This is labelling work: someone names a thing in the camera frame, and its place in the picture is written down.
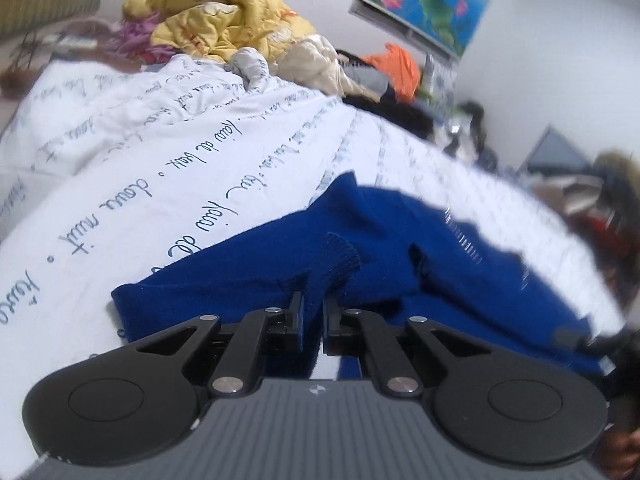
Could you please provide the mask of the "right hand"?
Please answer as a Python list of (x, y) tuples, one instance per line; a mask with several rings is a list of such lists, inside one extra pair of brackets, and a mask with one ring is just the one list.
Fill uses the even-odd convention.
[(630, 396), (612, 400), (608, 414), (596, 463), (609, 479), (638, 479), (639, 402)]

